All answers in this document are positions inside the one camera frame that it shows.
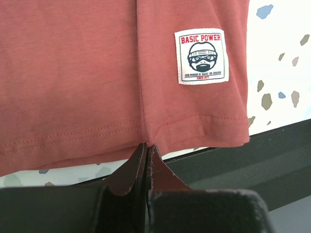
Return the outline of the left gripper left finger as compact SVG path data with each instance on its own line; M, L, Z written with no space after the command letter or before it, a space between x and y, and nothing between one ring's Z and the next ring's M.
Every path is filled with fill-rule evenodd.
M146 144L103 180L103 233L143 233L146 211Z

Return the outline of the red tank top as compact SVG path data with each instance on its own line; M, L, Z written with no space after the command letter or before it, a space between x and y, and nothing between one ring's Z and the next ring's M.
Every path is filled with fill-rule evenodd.
M247 0L3 0L0 173L249 141Z

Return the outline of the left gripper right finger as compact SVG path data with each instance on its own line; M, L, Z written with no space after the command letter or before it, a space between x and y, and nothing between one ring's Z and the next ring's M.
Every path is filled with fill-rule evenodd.
M192 190L163 162L156 145L149 148L147 177L153 191L188 191Z

